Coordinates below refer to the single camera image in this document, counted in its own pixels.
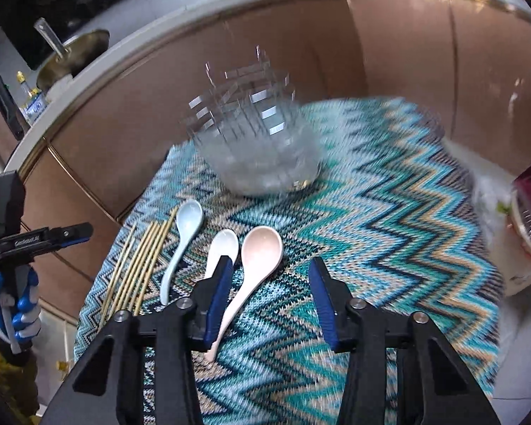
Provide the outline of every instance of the metal bolt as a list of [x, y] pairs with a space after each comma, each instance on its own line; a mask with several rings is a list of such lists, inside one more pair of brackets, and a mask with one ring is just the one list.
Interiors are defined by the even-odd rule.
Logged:
[[413, 314], [413, 319], [415, 320], [416, 323], [425, 324], [429, 322], [429, 315], [427, 315], [424, 312], [415, 312]]
[[175, 305], [181, 308], [182, 310], [185, 310], [193, 306], [193, 301], [188, 297], [182, 297], [177, 302], [175, 302]]
[[128, 319], [128, 316], [130, 316], [129, 312], [126, 310], [119, 310], [114, 314], [114, 320], [121, 323], [122, 321]]
[[364, 299], [359, 299], [358, 297], [354, 297], [354, 299], [350, 300], [350, 306], [357, 310], [366, 308], [366, 305], [368, 305], [368, 302], [366, 302]]

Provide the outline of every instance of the bottle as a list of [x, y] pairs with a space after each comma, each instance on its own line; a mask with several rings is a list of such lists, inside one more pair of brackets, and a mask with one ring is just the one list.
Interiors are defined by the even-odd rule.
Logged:
[[28, 98], [24, 104], [20, 107], [21, 112], [24, 114], [26, 121], [31, 126], [35, 123], [35, 120], [43, 113], [45, 107], [47, 107], [47, 100], [45, 94], [37, 87], [31, 89], [25, 80], [25, 76], [22, 72], [16, 74], [16, 78], [20, 83], [21, 89], [26, 93]]

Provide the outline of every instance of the ceramic spoon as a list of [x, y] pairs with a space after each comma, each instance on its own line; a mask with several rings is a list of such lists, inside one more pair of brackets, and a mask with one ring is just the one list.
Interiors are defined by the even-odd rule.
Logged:
[[204, 355], [207, 361], [215, 360], [218, 345], [227, 327], [242, 308], [244, 302], [252, 295], [252, 292], [278, 268], [282, 256], [283, 243], [279, 233], [273, 228], [262, 225], [261, 227], [253, 228], [246, 235], [242, 245], [244, 281], [238, 294], [235, 295], [224, 312], [216, 342], [212, 344], [211, 349]]
[[204, 278], [207, 279], [212, 276], [222, 255], [227, 255], [232, 260], [232, 264], [235, 263], [239, 248], [238, 237], [232, 230], [219, 231], [212, 239], [211, 247], [208, 248], [207, 269]]
[[165, 270], [163, 280], [161, 280], [160, 300], [163, 305], [168, 305], [169, 303], [169, 287], [175, 274], [175, 269], [183, 257], [187, 246], [199, 231], [203, 219], [204, 213], [202, 212], [202, 207], [194, 199], [185, 201], [179, 208], [179, 211], [177, 211], [179, 246], [177, 246], [173, 257], [171, 257], [171, 262], [167, 266], [167, 270]]

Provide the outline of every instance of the sleeve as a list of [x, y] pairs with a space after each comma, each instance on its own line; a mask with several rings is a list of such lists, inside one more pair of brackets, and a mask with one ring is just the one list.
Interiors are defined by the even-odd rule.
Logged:
[[0, 351], [0, 394], [23, 425], [38, 423], [35, 376], [37, 362], [31, 351], [23, 358], [10, 360]]

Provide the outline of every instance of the blue and white glove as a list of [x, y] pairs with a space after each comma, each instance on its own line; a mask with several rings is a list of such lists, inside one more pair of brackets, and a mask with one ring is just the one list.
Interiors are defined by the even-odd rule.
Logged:
[[11, 313], [11, 323], [15, 331], [15, 338], [19, 344], [32, 340], [41, 330], [41, 307], [37, 304], [39, 299], [39, 280], [35, 270], [27, 266], [28, 281], [17, 305], [14, 308], [14, 297], [4, 291], [4, 276], [0, 273], [0, 339], [10, 343], [6, 325], [4, 324], [3, 308]]

